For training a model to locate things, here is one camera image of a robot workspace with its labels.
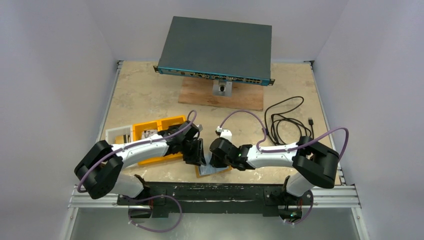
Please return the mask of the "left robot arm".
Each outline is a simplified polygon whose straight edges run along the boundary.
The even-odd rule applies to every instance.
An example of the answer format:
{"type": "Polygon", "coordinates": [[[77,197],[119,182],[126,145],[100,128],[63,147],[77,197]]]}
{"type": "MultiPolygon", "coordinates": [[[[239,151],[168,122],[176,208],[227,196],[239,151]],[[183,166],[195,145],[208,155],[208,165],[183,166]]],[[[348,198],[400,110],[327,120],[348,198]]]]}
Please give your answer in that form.
{"type": "Polygon", "coordinates": [[[149,199],[149,186],[138,175],[122,170],[145,160],[181,153],[186,164],[206,165],[200,128],[193,122],[172,125],[148,138],[130,143],[96,142],[74,169],[77,191],[96,200],[107,194],[129,197],[138,205],[149,199]]]}

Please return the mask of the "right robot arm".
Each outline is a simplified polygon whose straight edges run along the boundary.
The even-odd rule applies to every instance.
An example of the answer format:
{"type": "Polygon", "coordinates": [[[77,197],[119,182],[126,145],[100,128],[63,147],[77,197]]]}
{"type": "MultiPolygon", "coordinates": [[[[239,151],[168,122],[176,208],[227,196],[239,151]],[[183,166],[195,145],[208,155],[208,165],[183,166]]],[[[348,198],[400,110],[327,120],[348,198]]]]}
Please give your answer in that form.
{"type": "Polygon", "coordinates": [[[217,168],[230,166],[239,171],[265,167],[285,167],[297,170],[289,176],[280,196],[288,204],[294,203],[313,187],[332,189],[335,186],[340,154],[308,136],[298,142],[278,146],[258,147],[245,144],[235,146],[223,137],[209,147],[210,164],[217,168]]]}

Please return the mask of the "tan leather card holder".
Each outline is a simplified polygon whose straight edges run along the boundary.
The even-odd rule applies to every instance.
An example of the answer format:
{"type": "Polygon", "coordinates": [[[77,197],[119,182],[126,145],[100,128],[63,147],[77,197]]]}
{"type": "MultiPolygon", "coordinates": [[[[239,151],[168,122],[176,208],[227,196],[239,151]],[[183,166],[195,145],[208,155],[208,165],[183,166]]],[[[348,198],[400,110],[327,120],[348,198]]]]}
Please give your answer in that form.
{"type": "Polygon", "coordinates": [[[205,154],[206,165],[200,165],[200,166],[194,167],[197,178],[203,178],[210,175],[220,174],[220,173],[224,173],[224,172],[228,172],[232,170],[230,166],[213,167],[211,165],[211,159],[212,159],[212,154],[210,152],[206,153],[205,154]]]}

